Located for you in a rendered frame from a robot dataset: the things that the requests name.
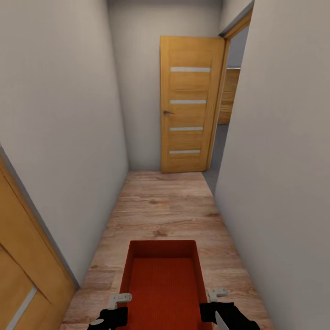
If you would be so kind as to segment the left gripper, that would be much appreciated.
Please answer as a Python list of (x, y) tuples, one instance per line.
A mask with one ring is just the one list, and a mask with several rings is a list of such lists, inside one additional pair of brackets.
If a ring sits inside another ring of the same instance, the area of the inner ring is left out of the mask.
[(115, 330), (117, 327), (127, 325), (128, 307), (121, 307), (115, 310), (103, 309), (100, 312), (100, 317), (104, 317), (106, 315), (110, 315), (113, 317), (115, 322), (115, 327), (114, 327)]

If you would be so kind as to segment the storage box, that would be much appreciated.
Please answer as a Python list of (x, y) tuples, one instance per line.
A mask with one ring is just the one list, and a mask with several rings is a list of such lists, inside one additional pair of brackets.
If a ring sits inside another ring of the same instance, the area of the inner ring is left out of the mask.
[(130, 241), (119, 294), (130, 293), (127, 325), (115, 330), (213, 330), (195, 240)]

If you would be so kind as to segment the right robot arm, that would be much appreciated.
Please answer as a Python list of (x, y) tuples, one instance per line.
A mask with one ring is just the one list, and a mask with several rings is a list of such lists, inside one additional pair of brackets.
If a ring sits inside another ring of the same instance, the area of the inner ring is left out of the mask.
[(234, 302), (218, 302), (218, 297), (226, 297), (228, 291), (225, 287), (212, 287), (208, 289), (209, 303), (200, 303), (201, 320), (214, 322), (219, 330), (260, 330), (257, 323), (249, 321)]

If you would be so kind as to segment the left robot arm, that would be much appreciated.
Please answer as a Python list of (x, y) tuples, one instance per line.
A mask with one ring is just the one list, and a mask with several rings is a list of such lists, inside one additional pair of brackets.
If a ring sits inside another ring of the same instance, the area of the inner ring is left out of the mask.
[(90, 330), (115, 330), (117, 327), (127, 325), (128, 307), (118, 308), (118, 303), (126, 303), (132, 300), (130, 293), (111, 295), (108, 309), (100, 312), (100, 317), (89, 323)]

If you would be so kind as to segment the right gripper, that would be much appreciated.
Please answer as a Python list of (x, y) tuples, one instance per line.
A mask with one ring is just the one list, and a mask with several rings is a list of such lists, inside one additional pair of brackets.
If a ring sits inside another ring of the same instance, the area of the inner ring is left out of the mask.
[(217, 324), (214, 320), (213, 317), (213, 308), (216, 305), (216, 302), (211, 302), (211, 303), (200, 303), (200, 313), (201, 313), (201, 320), (203, 322), (214, 322)]

